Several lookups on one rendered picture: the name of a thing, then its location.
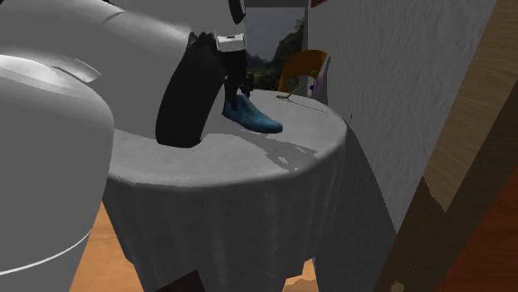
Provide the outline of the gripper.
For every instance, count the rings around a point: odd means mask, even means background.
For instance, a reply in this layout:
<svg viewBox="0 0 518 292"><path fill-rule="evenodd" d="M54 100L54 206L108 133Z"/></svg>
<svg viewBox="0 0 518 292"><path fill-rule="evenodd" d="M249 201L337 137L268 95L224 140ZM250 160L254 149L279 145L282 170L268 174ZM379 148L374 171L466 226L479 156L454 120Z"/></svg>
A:
<svg viewBox="0 0 518 292"><path fill-rule="evenodd" d="M237 89L242 85L242 93L249 98L253 92L254 73L247 72L247 55L245 50L224 53L226 78L224 81L225 101L236 99Z"/></svg>

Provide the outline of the blue shoe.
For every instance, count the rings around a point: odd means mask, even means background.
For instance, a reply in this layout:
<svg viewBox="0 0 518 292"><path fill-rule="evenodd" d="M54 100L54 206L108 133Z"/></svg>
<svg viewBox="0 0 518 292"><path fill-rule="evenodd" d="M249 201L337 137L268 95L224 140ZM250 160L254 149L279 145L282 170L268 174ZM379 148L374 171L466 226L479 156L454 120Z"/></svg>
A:
<svg viewBox="0 0 518 292"><path fill-rule="evenodd" d="M283 130L281 123L263 114L245 95L225 97L222 115L240 124L243 128L259 134L278 134Z"/></svg>

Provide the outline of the olive green spoon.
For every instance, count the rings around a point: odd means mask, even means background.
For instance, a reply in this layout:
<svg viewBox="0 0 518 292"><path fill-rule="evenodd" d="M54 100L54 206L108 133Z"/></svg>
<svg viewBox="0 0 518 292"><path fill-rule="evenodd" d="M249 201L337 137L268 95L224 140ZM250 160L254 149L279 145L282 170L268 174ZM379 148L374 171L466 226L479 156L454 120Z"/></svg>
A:
<svg viewBox="0 0 518 292"><path fill-rule="evenodd" d="M282 100L288 100L290 99L290 97L292 95L294 95L298 90L302 89L303 87L305 87L307 85L307 82L303 83L302 85L298 86L297 88L295 88L294 90L292 90L291 92L289 92L288 94L286 95L276 95L276 98L277 99L282 99Z"/></svg>

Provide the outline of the window with landscape view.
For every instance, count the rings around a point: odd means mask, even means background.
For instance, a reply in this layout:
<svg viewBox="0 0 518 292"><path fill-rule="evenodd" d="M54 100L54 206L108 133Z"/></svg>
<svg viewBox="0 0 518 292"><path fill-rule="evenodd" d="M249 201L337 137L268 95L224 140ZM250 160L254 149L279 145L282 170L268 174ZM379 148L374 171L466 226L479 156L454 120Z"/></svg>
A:
<svg viewBox="0 0 518 292"><path fill-rule="evenodd" d="M247 69L256 89L278 89L287 59L302 50L304 21L302 7L247 9Z"/></svg>

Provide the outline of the orange chair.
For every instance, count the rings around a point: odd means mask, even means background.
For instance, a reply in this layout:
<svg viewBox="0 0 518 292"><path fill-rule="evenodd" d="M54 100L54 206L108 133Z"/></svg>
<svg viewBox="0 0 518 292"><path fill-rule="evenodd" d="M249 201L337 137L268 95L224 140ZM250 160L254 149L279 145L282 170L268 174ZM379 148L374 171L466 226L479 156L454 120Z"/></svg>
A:
<svg viewBox="0 0 518 292"><path fill-rule="evenodd" d="M306 75L315 79L319 75L327 56L328 54L321 50L304 50L290 56L283 66L278 91L289 92L285 81L291 77Z"/></svg>

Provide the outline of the round table with grey cloth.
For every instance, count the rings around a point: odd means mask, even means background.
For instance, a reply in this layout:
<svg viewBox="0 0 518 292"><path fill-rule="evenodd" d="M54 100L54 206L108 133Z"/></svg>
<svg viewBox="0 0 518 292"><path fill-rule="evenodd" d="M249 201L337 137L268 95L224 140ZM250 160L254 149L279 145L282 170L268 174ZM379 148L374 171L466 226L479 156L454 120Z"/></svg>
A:
<svg viewBox="0 0 518 292"><path fill-rule="evenodd" d="M117 129L103 203L144 292L198 275L205 292L282 292L315 261L320 292L375 292L393 237L356 101L252 102L280 121L255 134L221 115L169 148Z"/></svg>

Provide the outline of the brown wooden frame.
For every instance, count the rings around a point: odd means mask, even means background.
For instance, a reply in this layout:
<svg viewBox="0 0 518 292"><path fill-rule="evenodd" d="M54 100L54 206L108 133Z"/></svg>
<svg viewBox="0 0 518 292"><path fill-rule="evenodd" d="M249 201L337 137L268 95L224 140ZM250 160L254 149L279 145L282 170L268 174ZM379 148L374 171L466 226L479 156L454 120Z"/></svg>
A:
<svg viewBox="0 0 518 292"><path fill-rule="evenodd" d="M518 0L496 0L373 292L436 292L518 169Z"/></svg>

